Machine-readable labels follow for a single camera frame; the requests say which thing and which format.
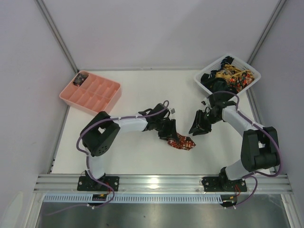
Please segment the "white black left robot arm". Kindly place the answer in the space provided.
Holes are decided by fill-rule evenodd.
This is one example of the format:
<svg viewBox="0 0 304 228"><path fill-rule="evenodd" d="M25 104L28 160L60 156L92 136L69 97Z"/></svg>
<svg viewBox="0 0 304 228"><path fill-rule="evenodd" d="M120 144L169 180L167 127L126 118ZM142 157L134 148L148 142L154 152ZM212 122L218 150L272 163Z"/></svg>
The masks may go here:
<svg viewBox="0 0 304 228"><path fill-rule="evenodd" d="M86 175L100 183L105 176L102 156L121 133L155 130L161 140L179 142L176 121L170 118L169 101L158 103L153 109L132 116L111 117L100 111L81 131L76 148L86 155Z"/></svg>

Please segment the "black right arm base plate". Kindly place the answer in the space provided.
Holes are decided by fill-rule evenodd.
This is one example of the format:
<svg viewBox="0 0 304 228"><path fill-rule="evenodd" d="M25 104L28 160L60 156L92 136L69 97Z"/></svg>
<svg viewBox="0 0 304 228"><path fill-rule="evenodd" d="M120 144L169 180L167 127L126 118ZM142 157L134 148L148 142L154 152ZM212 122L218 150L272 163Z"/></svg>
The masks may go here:
<svg viewBox="0 0 304 228"><path fill-rule="evenodd" d="M247 192L244 180L228 180L219 176L206 176L201 181L205 192Z"/></svg>

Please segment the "red multicolour patterned tie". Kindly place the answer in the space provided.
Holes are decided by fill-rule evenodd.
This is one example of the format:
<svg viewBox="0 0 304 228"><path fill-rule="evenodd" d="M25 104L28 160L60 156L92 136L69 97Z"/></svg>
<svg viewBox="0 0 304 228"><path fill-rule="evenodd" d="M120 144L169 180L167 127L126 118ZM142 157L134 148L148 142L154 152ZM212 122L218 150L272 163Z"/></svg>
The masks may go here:
<svg viewBox="0 0 304 228"><path fill-rule="evenodd" d="M168 140L167 144L175 149L189 151L196 146L195 142L188 136L177 134L178 141Z"/></svg>

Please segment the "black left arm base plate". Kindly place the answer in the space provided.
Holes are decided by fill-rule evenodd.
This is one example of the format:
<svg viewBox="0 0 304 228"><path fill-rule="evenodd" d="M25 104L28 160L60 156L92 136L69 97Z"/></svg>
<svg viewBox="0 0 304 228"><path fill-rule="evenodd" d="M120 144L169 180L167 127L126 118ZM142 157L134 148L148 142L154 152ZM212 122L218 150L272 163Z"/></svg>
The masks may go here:
<svg viewBox="0 0 304 228"><path fill-rule="evenodd" d="M118 191L120 177L104 175L101 177L99 182L109 185L114 191ZM101 185L95 180L91 179L88 175L80 176L78 179L77 191L108 191L107 186Z"/></svg>

